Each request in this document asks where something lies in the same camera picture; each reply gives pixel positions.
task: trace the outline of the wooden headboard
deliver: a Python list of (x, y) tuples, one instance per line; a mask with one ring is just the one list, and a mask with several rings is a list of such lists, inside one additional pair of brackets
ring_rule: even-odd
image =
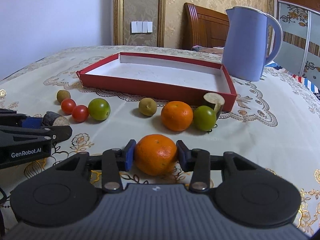
[(192, 3), (184, 4), (184, 19), (182, 49), (191, 50), (200, 45), (207, 48), (223, 47), (228, 30), (229, 20), (226, 14)]

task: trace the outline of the blue gripper pad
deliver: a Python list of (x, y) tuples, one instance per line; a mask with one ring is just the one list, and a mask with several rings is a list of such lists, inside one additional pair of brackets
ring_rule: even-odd
[(122, 150), (123, 152), (126, 153), (125, 163), (124, 163), (125, 171), (131, 170), (132, 163), (133, 163), (134, 148), (136, 144), (137, 144), (136, 141), (131, 139), (129, 143), (126, 145), (126, 147)]
[(42, 118), (41, 117), (27, 117), (25, 120), (22, 120), (22, 128), (33, 128), (33, 129), (39, 129), (42, 124)]
[(183, 171), (187, 171), (187, 160), (186, 160), (186, 155), (187, 157), (191, 157), (191, 151), (185, 146), (185, 145), (181, 145), (178, 143), (176, 143), (177, 146), (177, 151), (178, 151), (178, 159), (179, 159), (179, 164), (180, 167), (182, 168)]

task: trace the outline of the white wall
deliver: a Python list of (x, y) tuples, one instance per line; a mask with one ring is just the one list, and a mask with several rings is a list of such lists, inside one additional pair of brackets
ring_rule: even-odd
[(111, 45), (112, 0), (0, 0), (0, 80), (62, 49)]

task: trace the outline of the blue electric kettle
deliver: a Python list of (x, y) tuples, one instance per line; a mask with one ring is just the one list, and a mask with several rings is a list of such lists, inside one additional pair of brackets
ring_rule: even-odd
[[(231, 76), (259, 81), (263, 68), (279, 53), (282, 28), (271, 15), (246, 6), (226, 10), (229, 32), (222, 56), (222, 64)], [(275, 30), (275, 45), (267, 56), (268, 26)]]

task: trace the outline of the light switch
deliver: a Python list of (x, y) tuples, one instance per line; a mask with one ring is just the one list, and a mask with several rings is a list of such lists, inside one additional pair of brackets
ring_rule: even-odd
[(152, 22), (148, 22), (148, 33), (152, 32)]
[(131, 22), (131, 33), (137, 33), (137, 22)]
[(142, 22), (142, 33), (148, 32), (148, 22)]
[(142, 33), (142, 22), (137, 22), (137, 33)]

